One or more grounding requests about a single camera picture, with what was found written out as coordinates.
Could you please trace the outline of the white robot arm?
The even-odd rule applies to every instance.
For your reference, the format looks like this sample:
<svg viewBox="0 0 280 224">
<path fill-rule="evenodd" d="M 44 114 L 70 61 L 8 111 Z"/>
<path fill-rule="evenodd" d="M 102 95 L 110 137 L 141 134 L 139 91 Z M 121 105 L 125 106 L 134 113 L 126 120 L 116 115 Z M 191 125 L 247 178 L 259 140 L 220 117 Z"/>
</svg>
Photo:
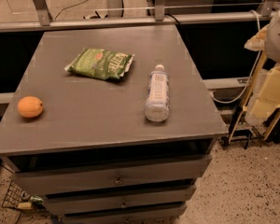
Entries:
<svg viewBox="0 0 280 224">
<path fill-rule="evenodd" d="M 280 105 L 280 9 L 268 25 L 246 41 L 245 48 L 263 50 L 276 62 L 274 68 L 259 75 L 260 86 L 247 106 L 247 119 L 266 120 Z"/>
</svg>

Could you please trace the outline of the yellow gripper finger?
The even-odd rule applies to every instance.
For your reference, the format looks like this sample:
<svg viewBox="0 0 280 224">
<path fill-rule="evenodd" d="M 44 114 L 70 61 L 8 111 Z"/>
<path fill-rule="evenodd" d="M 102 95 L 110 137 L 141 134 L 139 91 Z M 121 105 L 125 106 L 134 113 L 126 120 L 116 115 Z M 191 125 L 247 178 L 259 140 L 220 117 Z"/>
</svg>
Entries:
<svg viewBox="0 0 280 224">
<path fill-rule="evenodd" d="M 268 26 L 265 25 L 255 35 L 245 42 L 244 48 L 252 51 L 265 50 L 265 40 L 267 36 Z"/>
<path fill-rule="evenodd" d="M 260 70 L 253 102 L 249 103 L 249 115 L 252 119 L 267 119 L 278 105 L 280 105 L 280 63 L 269 71 Z"/>
</svg>

